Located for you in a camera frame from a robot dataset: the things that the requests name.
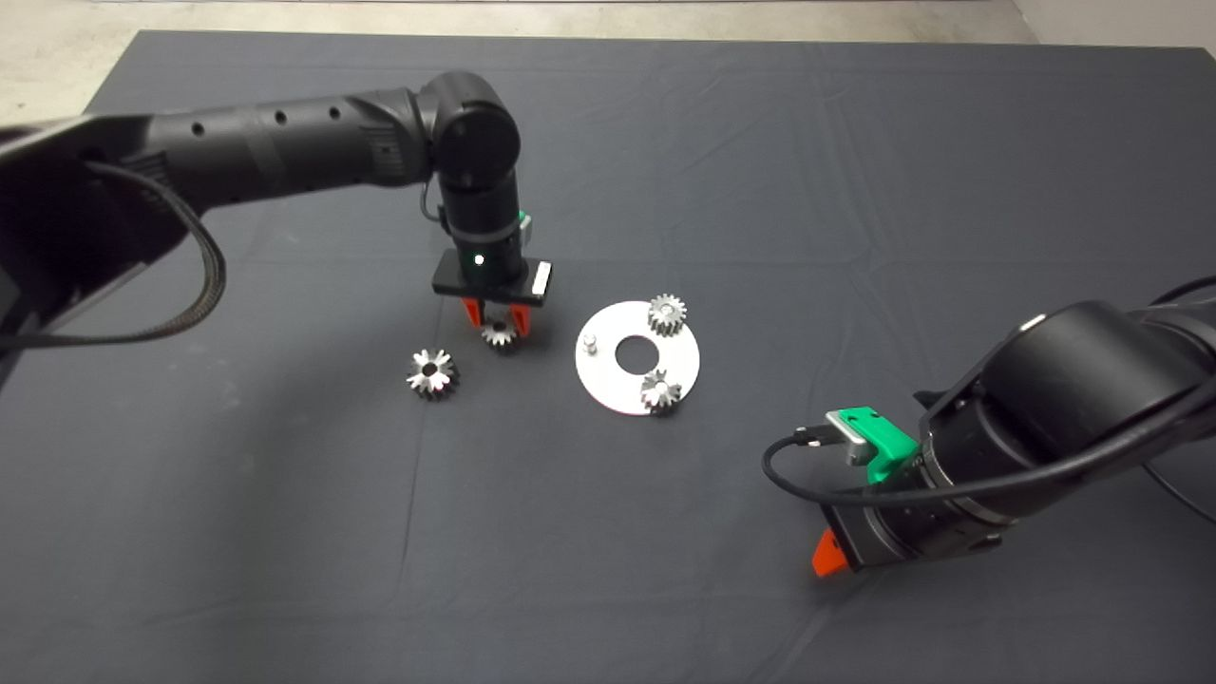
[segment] metal gear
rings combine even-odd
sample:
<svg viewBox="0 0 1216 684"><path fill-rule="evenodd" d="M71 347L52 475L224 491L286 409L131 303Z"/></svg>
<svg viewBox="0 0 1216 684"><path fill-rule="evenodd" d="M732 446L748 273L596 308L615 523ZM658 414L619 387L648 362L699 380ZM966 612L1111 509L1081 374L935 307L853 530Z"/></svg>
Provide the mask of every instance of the metal gear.
<svg viewBox="0 0 1216 684"><path fill-rule="evenodd" d="M451 354L439 349L422 349L413 355L413 372L409 377L410 388L423 399L443 399L460 382L460 370Z"/></svg>
<svg viewBox="0 0 1216 684"><path fill-rule="evenodd" d="M675 295L659 295L651 299L651 309L646 312L651 330L664 337L680 332L687 315L688 307Z"/></svg>
<svg viewBox="0 0 1216 684"><path fill-rule="evenodd" d="M652 370L642 376L642 405L652 414L670 411L680 403L680 386L668 382L668 371Z"/></svg>
<svg viewBox="0 0 1216 684"><path fill-rule="evenodd" d="M482 326L482 340L495 352L510 352L519 341L519 330L510 318L490 319Z"/></svg>

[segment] black cable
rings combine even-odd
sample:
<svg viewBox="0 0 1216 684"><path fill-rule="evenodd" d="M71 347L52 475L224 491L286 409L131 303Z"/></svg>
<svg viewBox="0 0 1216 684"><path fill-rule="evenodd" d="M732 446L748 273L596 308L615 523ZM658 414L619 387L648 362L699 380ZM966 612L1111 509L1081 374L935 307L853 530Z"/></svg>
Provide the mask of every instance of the black cable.
<svg viewBox="0 0 1216 684"><path fill-rule="evenodd" d="M1192 292L1198 292L1205 287L1211 287L1216 285L1216 275L1207 275L1204 277L1197 277L1189 282L1183 282L1182 285L1170 290L1165 295L1161 295L1156 299L1153 299L1150 305L1155 307L1158 304L1169 304L1177 299L1178 297L1186 297Z"/></svg>
<svg viewBox="0 0 1216 684"><path fill-rule="evenodd" d="M1216 515L1212 515L1206 509L1194 503L1190 499L1190 497L1187 497L1186 494L1180 492L1178 488L1175 487L1172 482L1166 480L1164 475L1161 475L1155 467L1153 467L1153 464L1142 464L1141 467L1144 469L1144 472L1147 472L1148 476L1152 477L1154 482L1161 486L1161 489L1165 489L1166 494L1173 497L1175 499L1177 499L1180 504L1190 509L1190 512L1198 515L1199 517L1206 520L1212 525L1216 525Z"/></svg>
<svg viewBox="0 0 1216 684"><path fill-rule="evenodd" d="M1205 408L1216 399L1216 376L1195 387L1186 397L1175 402L1160 413L1128 427L1127 430L1103 439L1102 442L1085 449L1075 456L1060 459L1055 462L1000 477L989 477L964 484L952 487L938 487L934 489L913 489L907 492L888 492L883 494L852 494L846 492L823 492L807 489L786 480L772 467L772 459L777 452L795 444L806 444L811 438L803 433L794 433L773 442L765 449L761 459L761 467L765 476L777 487L807 501L831 506L873 506L896 508L913 504L929 504L947 499L962 499L970 497L983 497L1003 494L1017 489L1037 487L1046 482L1064 480L1068 477L1083 475L1097 469L1108 461L1116 460L1127 452L1142 447L1145 442L1161 436L1175 424L1187 419L1194 411Z"/></svg>
<svg viewBox="0 0 1216 684"><path fill-rule="evenodd" d="M1192 280L1189 282L1183 282L1182 285L1175 287L1173 290L1170 290L1165 295L1161 295L1156 299L1153 299L1152 305L1156 307L1159 304L1169 304L1178 299L1180 297L1186 297L1192 292L1198 292L1200 290L1211 287L1214 285L1216 285L1216 275L1197 277L1195 280ZM1207 511L1206 509L1197 504L1193 499L1190 499L1190 497L1183 494L1177 487L1173 486L1172 482L1170 482L1164 475L1161 475L1161 471L1153 467L1152 462L1143 462L1141 464L1141 467L1143 467L1144 472L1147 472L1148 476L1153 478L1153 482L1156 482L1158 484L1161 486L1161 489L1165 489L1166 494L1173 497L1175 500L1177 500L1180 504L1190 509L1190 512L1198 515L1199 517L1206 520L1212 525L1216 525L1216 515L1212 515L1210 511Z"/></svg>
<svg viewBox="0 0 1216 684"><path fill-rule="evenodd" d="M198 241L203 257L203 290L190 307L171 319L128 335L84 336L84 335L0 335L0 349L35 349L47 347L84 347L95 344L126 344L146 342L176 335L198 325L208 316L220 297L226 282L224 254L210 232L203 226L198 214L173 190L159 183L129 172L124 168L98 162L85 162L94 174L137 186L141 191L156 195L181 220L186 230Z"/></svg>
<svg viewBox="0 0 1216 684"><path fill-rule="evenodd" d="M435 223L443 223L437 214L430 213L430 208L427 207L427 195L430 192L430 179L428 178L426 183L422 184L422 194L418 195L418 207L422 209L422 215Z"/></svg>

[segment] green bracket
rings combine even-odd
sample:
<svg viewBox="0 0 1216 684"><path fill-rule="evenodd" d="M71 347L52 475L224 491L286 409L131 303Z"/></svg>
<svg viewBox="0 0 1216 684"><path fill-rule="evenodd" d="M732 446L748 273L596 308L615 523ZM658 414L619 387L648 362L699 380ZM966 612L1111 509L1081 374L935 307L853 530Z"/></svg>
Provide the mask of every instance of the green bracket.
<svg viewBox="0 0 1216 684"><path fill-rule="evenodd" d="M874 448L876 453L866 465L866 477L871 484L886 480L886 476L894 472L901 462L913 456L919 447L916 439L908 437L894 422L869 407L832 411L828 414L828 420L838 428L851 428Z"/></svg>

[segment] white disc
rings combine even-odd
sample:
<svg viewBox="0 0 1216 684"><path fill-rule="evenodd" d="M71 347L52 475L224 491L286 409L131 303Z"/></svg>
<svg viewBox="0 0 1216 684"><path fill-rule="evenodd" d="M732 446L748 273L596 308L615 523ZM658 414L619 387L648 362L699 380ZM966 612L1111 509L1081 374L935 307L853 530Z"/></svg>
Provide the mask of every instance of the white disc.
<svg viewBox="0 0 1216 684"><path fill-rule="evenodd" d="M651 330L647 302L620 302L599 310L582 326L574 341L574 368L587 392L601 404L625 415L649 415L642 404L642 375L617 363L617 346L627 337L642 337L659 351L654 369L666 371L666 381L680 386L681 400L692 391L700 370L700 349L687 325L669 337ZM585 343L595 336L595 353Z"/></svg>

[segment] gear teeth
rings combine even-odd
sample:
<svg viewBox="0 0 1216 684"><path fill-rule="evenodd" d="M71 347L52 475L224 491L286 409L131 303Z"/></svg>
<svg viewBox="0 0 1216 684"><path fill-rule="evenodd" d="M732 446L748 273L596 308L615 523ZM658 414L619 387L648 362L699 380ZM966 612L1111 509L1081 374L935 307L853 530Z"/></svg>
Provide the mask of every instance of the gear teeth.
<svg viewBox="0 0 1216 684"><path fill-rule="evenodd" d="M668 382L666 376L665 370L652 370L642 376L642 405L653 415L668 414L680 403L680 385Z"/></svg>
<svg viewBox="0 0 1216 684"><path fill-rule="evenodd" d="M482 341L500 354L508 354L516 349L519 342L519 330L510 318L490 319L482 326Z"/></svg>
<svg viewBox="0 0 1216 684"><path fill-rule="evenodd" d="M680 332L687 315L688 307L675 295L659 295L651 299L651 308L646 312L651 330L664 337Z"/></svg>
<svg viewBox="0 0 1216 684"><path fill-rule="evenodd" d="M451 354L439 349L422 349L413 354L411 374L406 380L410 389L428 402L435 402L450 394L460 385L460 369Z"/></svg>

